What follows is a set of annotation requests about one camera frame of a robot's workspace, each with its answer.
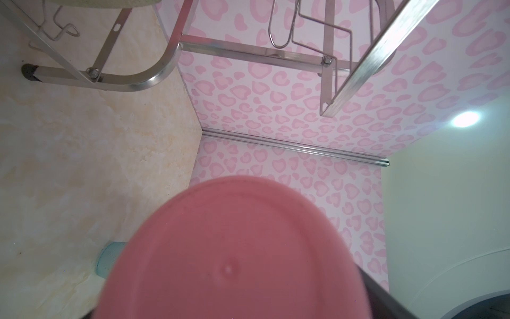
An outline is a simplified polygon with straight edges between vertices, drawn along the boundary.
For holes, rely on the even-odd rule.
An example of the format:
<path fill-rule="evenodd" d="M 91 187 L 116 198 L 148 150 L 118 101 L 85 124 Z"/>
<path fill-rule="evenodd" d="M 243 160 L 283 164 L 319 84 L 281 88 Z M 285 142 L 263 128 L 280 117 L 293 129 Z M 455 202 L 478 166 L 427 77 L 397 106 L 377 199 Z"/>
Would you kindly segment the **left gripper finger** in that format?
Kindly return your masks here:
<path fill-rule="evenodd" d="M 372 318 L 375 319 L 417 319 L 385 289 L 372 279 L 361 267 L 358 270 L 363 279 L 369 299 Z"/>

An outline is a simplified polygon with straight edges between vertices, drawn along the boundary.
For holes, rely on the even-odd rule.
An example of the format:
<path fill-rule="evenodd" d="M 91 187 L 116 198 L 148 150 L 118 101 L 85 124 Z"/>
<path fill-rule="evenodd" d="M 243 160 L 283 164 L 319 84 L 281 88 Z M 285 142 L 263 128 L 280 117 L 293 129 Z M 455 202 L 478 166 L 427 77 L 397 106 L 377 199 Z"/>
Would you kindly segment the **pink plastic cup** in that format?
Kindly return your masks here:
<path fill-rule="evenodd" d="M 200 183 L 154 212 L 108 275 L 94 318 L 370 318 L 332 223 L 265 178 Z"/>

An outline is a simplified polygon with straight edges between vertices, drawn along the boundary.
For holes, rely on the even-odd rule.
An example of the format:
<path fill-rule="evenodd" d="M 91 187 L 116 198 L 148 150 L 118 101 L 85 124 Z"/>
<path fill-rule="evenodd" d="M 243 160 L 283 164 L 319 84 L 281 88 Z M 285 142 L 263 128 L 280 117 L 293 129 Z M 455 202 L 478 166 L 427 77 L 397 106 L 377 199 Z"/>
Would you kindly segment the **teal plastic cup left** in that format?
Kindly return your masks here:
<path fill-rule="evenodd" d="M 127 242 L 117 241 L 107 244 L 98 255 L 94 266 L 95 274 L 100 278 L 107 279 L 118 257 L 121 255 L 127 244 Z"/>

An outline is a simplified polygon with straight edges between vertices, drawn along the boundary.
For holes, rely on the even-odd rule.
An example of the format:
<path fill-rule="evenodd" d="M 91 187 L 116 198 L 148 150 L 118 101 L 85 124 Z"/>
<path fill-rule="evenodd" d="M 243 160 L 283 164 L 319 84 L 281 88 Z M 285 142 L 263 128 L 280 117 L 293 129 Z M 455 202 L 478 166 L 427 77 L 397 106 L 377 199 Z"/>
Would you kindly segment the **right aluminium frame beam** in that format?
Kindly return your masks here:
<path fill-rule="evenodd" d="M 256 144 L 260 146 L 269 146 L 273 148 L 281 148 L 283 150 L 289 150 L 294 152 L 300 152 L 304 154 L 310 154 L 315 156 L 323 156 L 329 158 L 337 158 L 343 160 L 350 160 L 359 163 L 366 163 L 370 165 L 389 167 L 390 161 L 387 158 L 380 156 L 374 156 L 369 154 L 361 154 L 357 152 L 349 152 L 344 150 L 336 150 L 331 148 L 324 148 L 319 146 L 310 146 L 306 144 L 287 142 L 276 140 L 272 138 L 266 138 L 261 136 L 252 136 L 249 134 L 241 134 L 237 132 L 230 132 L 226 130 L 217 130 L 213 128 L 204 128 L 203 136 L 210 138 L 221 138 L 224 140 L 230 140 L 235 142 L 246 142 L 250 144 Z"/>

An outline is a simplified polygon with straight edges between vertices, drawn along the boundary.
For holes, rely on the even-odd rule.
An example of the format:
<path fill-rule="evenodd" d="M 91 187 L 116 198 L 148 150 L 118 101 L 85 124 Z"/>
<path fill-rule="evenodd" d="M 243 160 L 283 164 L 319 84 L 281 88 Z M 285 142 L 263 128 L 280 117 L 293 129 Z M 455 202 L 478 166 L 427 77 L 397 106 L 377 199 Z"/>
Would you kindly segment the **aluminium frame beam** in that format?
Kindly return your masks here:
<path fill-rule="evenodd" d="M 359 163 L 366 163 L 370 165 L 389 167 L 390 161 L 387 158 L 380 156 L 374 156 L 369 154 L 361 154 L 357 152 L 349 152 L 344 150 L 336 150 L 331 148 L 324 148 L 319 146 L 310 146 L 306 144 L 287 142 L 276 140 L 272 138 L 266 138 L 261 136 L 252 136 L 249 134 L 241 134 L 237 132 L 230 132 L 226 130 L 217 130 L 213 128 L 204 128 L 203 136 L 210 138 L 221 138 L 224 140 L 230 140 L 235 142 L 246 142 L 250 144 L 256 144 L 260 146 L 269 146 L 273 148 L 281 148 L 283 150 L 289 150 L 294 152 L 300 152 L 304 154 L 310 154 L 315 156 L 323 156 L 329 158 L 337 158 L 343 160 L 350 160 Z"/>
<path fill-rule="evenodd" d="M 436 1 L 403 1 L 335 93 L 332 101 L 320 108 L 320 115 L 334 117 L 361 87 L 384 67 L 392 54 L 436 4 Z"/>

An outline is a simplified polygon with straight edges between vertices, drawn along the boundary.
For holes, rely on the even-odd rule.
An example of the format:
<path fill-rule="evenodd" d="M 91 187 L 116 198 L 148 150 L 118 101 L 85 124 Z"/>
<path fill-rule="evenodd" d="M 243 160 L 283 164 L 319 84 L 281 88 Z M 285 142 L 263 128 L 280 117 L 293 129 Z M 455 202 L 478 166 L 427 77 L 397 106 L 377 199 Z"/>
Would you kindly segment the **left aluminium frame beam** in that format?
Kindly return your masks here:
<path fill-rule="evenodd" d="M 320 108 L 320 115 L 334 117 L 361 87 L 384 67 L 392 54 L 436 4 L 436 1 L 403 1 L 335 93 L 332 101 Z"/>

